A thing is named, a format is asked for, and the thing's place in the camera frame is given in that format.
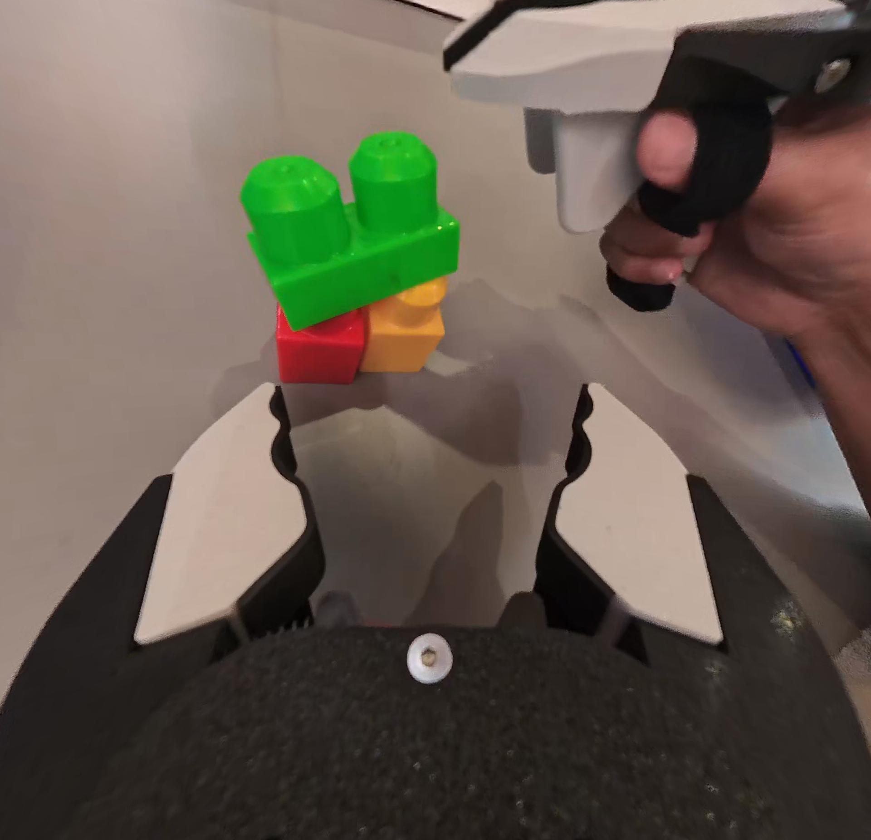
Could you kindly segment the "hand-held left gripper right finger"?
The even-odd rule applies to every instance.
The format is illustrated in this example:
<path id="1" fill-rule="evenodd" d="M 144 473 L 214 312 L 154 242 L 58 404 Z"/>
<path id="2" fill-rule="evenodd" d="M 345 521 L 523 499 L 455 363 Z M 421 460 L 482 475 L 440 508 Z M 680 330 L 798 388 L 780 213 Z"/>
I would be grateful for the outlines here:
<path id="1" fill-rule="evenodd" d="M 618 643 L 632 623 L 724 642 L 688 471 L 604 386 L 582 387 L 536 556 L 549 624 Z"/>

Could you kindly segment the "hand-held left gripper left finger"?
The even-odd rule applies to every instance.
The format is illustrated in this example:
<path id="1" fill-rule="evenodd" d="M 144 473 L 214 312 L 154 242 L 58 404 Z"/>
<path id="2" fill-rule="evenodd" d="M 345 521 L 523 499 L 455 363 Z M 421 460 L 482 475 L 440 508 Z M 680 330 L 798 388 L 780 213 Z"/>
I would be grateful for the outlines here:
<path id="1" fill-rule="evenodd" d="M 174 467 L 135 641 L 215 622 L 247 639 L 290 628 L 308 614 L 324 573 L 285 399 L 264 383 Z"/>

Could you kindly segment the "red single-stud block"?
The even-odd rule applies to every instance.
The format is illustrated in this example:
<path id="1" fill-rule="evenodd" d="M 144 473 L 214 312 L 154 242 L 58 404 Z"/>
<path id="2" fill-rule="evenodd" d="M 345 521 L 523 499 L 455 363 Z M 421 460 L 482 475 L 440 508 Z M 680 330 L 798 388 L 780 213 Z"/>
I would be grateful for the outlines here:
<path id="1" fill-rule="evenodd" d="M 361 309 L 294 331 L 276 306 L 275 342 L 279 379 L 284 384 L 347 385 L 354 381 L 365 347 Z"/>

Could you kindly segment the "yellow single-stud block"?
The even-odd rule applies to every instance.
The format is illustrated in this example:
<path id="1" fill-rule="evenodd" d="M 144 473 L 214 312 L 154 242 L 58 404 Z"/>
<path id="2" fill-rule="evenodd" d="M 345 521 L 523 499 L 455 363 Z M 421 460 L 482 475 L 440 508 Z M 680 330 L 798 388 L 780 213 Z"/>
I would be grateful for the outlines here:
<path id="1" fill-rule="evenodd" d="M 447 276 L 365 306 L 361 373 L 416 373 L 445 334 L 441 302 Z"/>

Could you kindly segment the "green two-stud block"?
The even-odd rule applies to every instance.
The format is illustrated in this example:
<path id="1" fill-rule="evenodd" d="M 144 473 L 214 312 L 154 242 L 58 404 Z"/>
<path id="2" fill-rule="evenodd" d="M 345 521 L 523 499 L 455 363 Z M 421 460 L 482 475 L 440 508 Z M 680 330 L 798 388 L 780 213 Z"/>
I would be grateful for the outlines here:
<path id="1" fill-rule="evenodd" d="M 439 204 L 438 162 L 422 139 L 370 134 L 347 168 L 349 203 L 336 176 L 302 156 L 259 162 L 241 188 L 249 245 L 293 330 L 458 268 L 460 223 Z"/>

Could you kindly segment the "person's right forearm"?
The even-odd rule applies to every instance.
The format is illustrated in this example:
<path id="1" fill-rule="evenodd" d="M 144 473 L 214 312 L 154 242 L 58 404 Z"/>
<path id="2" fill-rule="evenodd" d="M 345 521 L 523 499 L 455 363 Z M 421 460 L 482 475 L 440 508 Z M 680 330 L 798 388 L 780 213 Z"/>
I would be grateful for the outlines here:
<path id="1" fill-rule="evenodd" d="M 838 331 L 794 337 L 790 344 L 812 377 L 833 434 L 870 511 L 870 353 L 861 336 Z"/>

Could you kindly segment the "person's right hand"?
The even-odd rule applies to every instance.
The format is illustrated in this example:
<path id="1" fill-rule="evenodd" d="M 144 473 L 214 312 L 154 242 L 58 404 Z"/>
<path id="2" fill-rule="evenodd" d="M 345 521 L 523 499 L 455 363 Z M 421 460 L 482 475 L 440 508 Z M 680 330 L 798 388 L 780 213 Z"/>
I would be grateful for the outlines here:
<path id="1" fill-rule="evenodd" d="M 738 212 L 676 236 L 630 203 L 600 251 L 627 280 L 677 283 L 786 337 L 825 396 L 869 407 L 868 105 L 785 105 L 768 170 Z"/>

